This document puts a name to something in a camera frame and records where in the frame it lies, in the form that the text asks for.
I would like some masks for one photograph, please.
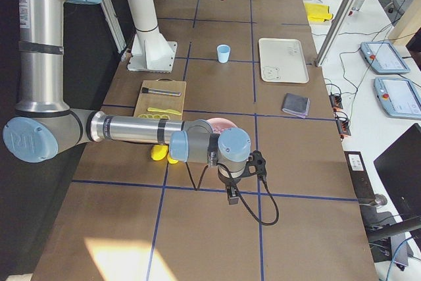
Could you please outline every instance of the paper cup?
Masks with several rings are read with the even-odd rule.
[[[218,61],[220,63],[228,62],[228,57],[230,57],[231,47],[229,47],[226,44],[221,44],[221,45],[218,45],[218,47],[216,48],[216,51],[218,52]]]

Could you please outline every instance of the yellow object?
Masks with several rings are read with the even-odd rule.
[[[170,154],[169,154],[169,153],[168,153],[168,155],[166,156],[166,159],[168,160],[168,162],[169,162],[171,165],[178,163],[178,161],[177,161],[177,160],[175,160],[175,159],[173,159],[173,158],[170,156]]]
[[[334,17],[332,13],[329,13],[329,6],[321,3],[304,3],[304,7],[307,18],[311,22],[325,22]]]
[[[151,158],[154,161],[160,161],[164,159],[166,154],[168,153],[168,146],[167,145],[154,145],[151,149]]]
[[[158,109],[158,108],[147,108],[149,112],[162,112],[162,113],[170,113],[171,115],[182,115],[181,112],[173,109]]]
[[[149,113],[142,113],[141,115],[137,116],[138,118],[163,118],[165,120],[169,120],[169,115],[151,115]]]

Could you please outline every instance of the black band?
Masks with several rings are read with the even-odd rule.
[[[19,51],[29,53],[45,53],[64,55],[64,47],[56,45],[39,44],[33,42],[19,41]]]
[[[157,140],[158,140],[158,144],[161,145],[165,145],[165,124],[166,124],[165,119],[160,119],[158,122],[158,130],[157,130]]]
[[[84,135],[84,126],[82,125],[82,121],[79,119],[79,117],[76,115],[75,112],[70,110],[70,115],[72,115],[74,119],[76,120],[76,122],[79,124],[79,139],[75,144],[75,145],[78,145],[80,140],[82,139],[82,136]]]
[[[153,30],[156,30],[157,28],[158,28],[158,24],[153,29],[150,29],[150,30],[147,30],[147,31],[139,30],[138,28],[135,27],[135,29],[139,32],[152,32]]]
[[[216,166],[218,164],[218,138],[219,134],[212,133],[209,136],[208,146],[208,165]]]
[[[59,116],[66,116],[70,114],[70,109],[59,112],[30,112],[15,110],[14,111],[18,116],[24,116],[26,118],[58,118]]]
[[[96,113],[97,113],[96,111],[92,111],[91,114],[88,116],[88,118],[86,120],[86,126],[85,126],[86,135],[87,135],[87,138],[89,138],[90,141],[93,141],[93,138],[91,136],[91,123],[92,123],[92,119],[96,115]]]
[[[113,118],[112,115],[107,115],[105,117],[104,124],[103,124],[103,134],[104,134],[104,137],[107,138],[108,140],[112,140],[112,138],[111,138],[111,120],[112,120],[112,118]]]

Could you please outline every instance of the monitor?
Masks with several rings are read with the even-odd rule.
[[[421,216],[421,127],[413,124],[375,161],[380,180],[403,220]],[[421,229],[412,232],[421,248]]]

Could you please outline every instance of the black wall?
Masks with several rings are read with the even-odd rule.
[[[129,40],[134,32],[127,0],[112,0]],[[0,0],[0,128],[14,116],[18,94],[18,0]],[[99,109],[120,56],[100,5],[64,5],[64,100]],[[83,146],[29,164],[0,141],[0,280],[33,272],[72,179]]]

